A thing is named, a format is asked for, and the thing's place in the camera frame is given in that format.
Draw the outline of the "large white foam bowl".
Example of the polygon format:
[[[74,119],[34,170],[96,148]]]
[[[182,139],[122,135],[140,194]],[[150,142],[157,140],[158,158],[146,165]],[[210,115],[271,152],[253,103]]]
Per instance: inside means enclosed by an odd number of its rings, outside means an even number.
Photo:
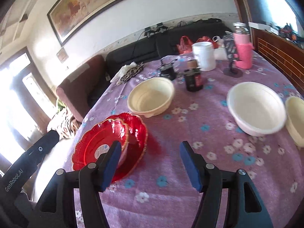
[[[242,82],[227,94],[227,107],[235,122],[251,136],[279,132],[287,121],[285,106],[278,94],[256,82]]]

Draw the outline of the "dark jar with cork lid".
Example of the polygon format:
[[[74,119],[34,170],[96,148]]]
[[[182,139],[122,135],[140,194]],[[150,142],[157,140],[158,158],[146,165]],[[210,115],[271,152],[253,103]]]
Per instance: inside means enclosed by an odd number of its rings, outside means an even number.
[[[196,60],[187,61],[187,69],[183,71],[183,77],[189,92],[198,92],[203,88],[203,79]]]

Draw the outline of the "framed horse painting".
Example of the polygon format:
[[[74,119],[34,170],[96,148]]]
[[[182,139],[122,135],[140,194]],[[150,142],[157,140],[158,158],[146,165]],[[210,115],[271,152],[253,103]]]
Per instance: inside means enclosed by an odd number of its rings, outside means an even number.
[[[123,0],[57,0],[47,13],[53,32],[64,46],[85,24]]]

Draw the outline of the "leopard print cloth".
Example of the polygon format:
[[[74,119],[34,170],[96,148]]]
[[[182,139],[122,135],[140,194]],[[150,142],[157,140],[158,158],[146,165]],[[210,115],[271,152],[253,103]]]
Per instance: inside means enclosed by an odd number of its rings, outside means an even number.
[[[132,77],[136,76],[144,69],[144,63],[137,64],[135,62],[129,65],[124,65],[110,80],[111,83],[115,83],[117,86],[123,83],[127,83]]]

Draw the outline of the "large red scalloped plate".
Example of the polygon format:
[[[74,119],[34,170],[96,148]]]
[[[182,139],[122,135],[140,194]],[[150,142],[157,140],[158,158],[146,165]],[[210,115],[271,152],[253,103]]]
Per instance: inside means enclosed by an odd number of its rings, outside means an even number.
[[[107,119],[121,119],[128,125],[129,139],[128,147],[126,148],[126,157],[120,166],[117,167],[112,183],[119,181],[137,167],[142,159],[147,145],[148,129],[142,118],[130,112],[124,112],[117,115],[109,116]]]

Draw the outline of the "white tissue pack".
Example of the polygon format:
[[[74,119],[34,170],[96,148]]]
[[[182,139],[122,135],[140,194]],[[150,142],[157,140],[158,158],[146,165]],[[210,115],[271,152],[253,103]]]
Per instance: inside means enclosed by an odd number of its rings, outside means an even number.
[[[215,60],[221,60],[221,61],[227,61],[227,52],[224,47],[224,40],[220,38],[219,36],[214,36],[212,38],[213,42],[218,46],[214,50],[214,58]]]

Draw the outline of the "small red gold-rimmed plate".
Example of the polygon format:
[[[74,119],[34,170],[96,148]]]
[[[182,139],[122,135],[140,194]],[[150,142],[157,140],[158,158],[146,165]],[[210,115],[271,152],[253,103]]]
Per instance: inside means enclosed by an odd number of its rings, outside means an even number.
[[[122,119],[110,118],[88,130],[76,144],[71,157],[72,169],[80,170],[88,163],[95,163],[100,155],[108,152],[114,141],[122,145],[119,159],[119,165],[122,165],[127,155],[129,128]]]

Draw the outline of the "black mug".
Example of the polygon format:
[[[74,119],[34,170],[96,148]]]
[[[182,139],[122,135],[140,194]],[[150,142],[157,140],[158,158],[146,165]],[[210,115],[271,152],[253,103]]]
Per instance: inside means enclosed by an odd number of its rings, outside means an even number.
[[[169,80],[176,79],[176,72],[174,70],[174,63],[177,61],[177,59],[173,59],[169,63],[164,63],[161,61],[161,65],[158,67],[158,72],[160,77],[167,78]]]

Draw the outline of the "brown wooden cabinet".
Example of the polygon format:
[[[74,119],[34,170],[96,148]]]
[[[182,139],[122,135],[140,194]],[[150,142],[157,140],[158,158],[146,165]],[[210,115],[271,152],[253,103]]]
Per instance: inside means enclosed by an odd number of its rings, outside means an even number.
[[[303,5],[297,0],[234,0],[241,22],[277,30],[250,29],[256,52],[303,93]]]

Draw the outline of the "purple floral tablecloth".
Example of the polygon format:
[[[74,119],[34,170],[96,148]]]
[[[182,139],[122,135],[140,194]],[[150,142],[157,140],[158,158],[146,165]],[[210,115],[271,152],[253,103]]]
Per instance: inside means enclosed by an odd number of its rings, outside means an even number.
[[[174,80],[175,96],[161,115],[146,118],[146,152],[126,178],[101,194],[110,227],[190,227],[201,194],[191,185],[179,145],[189,142],[208,162],[227,171],[245,169],[253,180],[274,227],[284,227],[303,199],[303,151],[287,130],[263,137],[245,134],[231,116],[226,95],[245,82],[262,83],[282,100],[299,96],[293,85],[262,56],[240,78],[225,76],[219,61],[203,73],[203,89],[188,92],[182,77]]]

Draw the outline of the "white plastic jar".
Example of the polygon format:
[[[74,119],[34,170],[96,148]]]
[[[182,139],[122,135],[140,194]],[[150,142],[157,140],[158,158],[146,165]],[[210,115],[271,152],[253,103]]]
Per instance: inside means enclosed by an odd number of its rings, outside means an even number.
[[[211,42],[194,43],[192,45],[192,52],[201,71],[208,72],[216,68],[214,48]]]

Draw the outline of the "black phone stand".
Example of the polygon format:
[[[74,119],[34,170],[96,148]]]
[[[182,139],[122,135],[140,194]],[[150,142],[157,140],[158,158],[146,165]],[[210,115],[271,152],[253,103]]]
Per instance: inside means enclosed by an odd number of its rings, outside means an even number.
[[[227,59],[229,62],[228,68],[223,70],[224,75],[233,77],[233,78],[240,78],[243,75],[243,72],[238,68],[233,67],[233,64],[236,61],[239,61],[239,54],[237,51],[237,47],[234,41],[233,36],[225,35],[223,37],[224,40],[224,47],[227,54]]]

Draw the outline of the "pink thermos with knit sleeve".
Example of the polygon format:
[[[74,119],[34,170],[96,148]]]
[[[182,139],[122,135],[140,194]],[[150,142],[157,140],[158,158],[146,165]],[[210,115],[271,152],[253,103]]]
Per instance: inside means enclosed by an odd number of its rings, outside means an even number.
[[[236,61],[238,68],[248,70],[253,66],[253,44],[250,41],[250,33],[245,23],[233,23],[233,38],[237,47],[239,60]]]

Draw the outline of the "cream plastic ribbed bowl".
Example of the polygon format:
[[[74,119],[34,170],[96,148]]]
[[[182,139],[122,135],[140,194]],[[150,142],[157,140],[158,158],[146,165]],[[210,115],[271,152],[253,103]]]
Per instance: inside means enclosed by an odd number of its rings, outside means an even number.
[[[285,124],[295,145],[303,148],[304,133],[304,104],[303,100],[298,97],[289,97],[285,102],[287,112],[287,122]]]

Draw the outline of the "black sofa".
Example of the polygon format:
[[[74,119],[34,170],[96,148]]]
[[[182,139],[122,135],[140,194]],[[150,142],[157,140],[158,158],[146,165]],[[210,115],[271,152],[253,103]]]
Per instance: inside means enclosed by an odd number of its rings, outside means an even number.
[[[182,36],[187,36],[192,42],[196,42],[202,36],[223,37],[226,31],[232,30],[222,20],[210,18],[157,33],[111,51],[106,56],[107,73],[112,78],[121,67],[132,62],[146,63],[168,55],[178,55],[177,46]]]

